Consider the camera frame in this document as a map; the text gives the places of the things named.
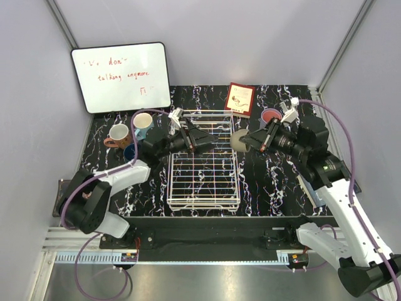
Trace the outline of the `beige ceramic mug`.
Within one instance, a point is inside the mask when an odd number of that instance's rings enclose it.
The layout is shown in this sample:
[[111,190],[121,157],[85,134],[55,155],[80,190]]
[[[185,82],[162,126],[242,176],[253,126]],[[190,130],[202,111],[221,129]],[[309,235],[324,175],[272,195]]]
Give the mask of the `beige ceramic mug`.
[[244,137],[248,133],[249,133],[248,129],[240,129],[232,133],[230,138],[230,146],[234,151],[244,152],[244,153],[250,151],[250,147],[247,144],[240,141],[240,138]]

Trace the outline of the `pink plastic cup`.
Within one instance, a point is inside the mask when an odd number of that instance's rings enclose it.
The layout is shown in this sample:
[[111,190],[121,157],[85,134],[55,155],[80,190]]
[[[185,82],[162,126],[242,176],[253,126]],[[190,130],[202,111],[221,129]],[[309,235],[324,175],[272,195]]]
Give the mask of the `pink plastic cup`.
[[261,113],[261,120],[265,123],[268,123],[273,118],[281,120],[282,115],[278,110],[273,108],[267,108]]

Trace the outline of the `light blue ceramic mug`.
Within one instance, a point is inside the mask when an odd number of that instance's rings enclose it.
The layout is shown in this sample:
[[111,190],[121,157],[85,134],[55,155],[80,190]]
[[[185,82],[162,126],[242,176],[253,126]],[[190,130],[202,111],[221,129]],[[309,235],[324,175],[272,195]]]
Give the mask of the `light blue ceramic mug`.
[[134,134],[137,140],[144,140],[147,132],[154,127],[154,120],[148,113],[139,113],[133,120]]

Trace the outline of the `dark blue ceramic mug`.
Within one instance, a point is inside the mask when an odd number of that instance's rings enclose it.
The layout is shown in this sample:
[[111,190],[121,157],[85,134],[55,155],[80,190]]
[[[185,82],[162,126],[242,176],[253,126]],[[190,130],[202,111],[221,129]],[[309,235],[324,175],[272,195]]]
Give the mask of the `dark blue ceramic mug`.
[[134,160],[137,156],[137,151],[139,150],[139,146],[134,143],[128,145],[123,151],[123,157],[125,162],[130,162]]

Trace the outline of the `salmon pink floral mug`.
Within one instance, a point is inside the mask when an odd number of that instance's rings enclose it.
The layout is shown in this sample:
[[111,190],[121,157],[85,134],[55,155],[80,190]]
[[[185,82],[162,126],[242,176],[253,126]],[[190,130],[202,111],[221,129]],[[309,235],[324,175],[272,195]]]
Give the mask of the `salmon pink floral mug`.
[[106,147],[124,150],[132,143],[129,128],[125,124],[114,125],[108,133],[108,138],[103,143]]

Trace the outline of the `lavender plastic cup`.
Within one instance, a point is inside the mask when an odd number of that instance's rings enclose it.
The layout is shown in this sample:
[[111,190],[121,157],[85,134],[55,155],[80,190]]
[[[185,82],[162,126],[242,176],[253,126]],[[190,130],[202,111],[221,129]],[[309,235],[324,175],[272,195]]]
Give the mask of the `lavender plastic cup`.
[[262,129],[266,125],[264,119],[262,117],[259,118],[259,128]]

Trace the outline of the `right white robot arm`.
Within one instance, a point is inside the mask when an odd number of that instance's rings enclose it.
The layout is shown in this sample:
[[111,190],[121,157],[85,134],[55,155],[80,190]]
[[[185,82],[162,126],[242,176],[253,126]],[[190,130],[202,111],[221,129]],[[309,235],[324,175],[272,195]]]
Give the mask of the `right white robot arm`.
[[298,172],[328,206],[346,243],[322,231],[308,218],[298,218],[284,233],[290,248],[306,246],[336,271],[347,292],[360,297],[400,276],[400,255],[377,233],[353,194],[344,163],[328,150],[329,131],[319,117],[305,117],[297,133],[273,118],[265,127],[237,137],[241,151],[280,151],[295,159]]

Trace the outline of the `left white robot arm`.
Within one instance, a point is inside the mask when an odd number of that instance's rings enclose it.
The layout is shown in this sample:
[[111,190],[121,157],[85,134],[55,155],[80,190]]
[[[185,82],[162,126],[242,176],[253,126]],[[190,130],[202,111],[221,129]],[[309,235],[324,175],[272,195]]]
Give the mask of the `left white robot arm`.
[[109,235],[121,248],[131,247],[135,233],[125,218],[110,212],[111,197],[147,182],[164,157],[180,152],[202,154],[216,142],[215,135],[201,130],[189,119],[172,135],[158,127],[151,128],[132,161],[98,173],[81,169],[74,175],[58,207],[62,225],[84,234]]

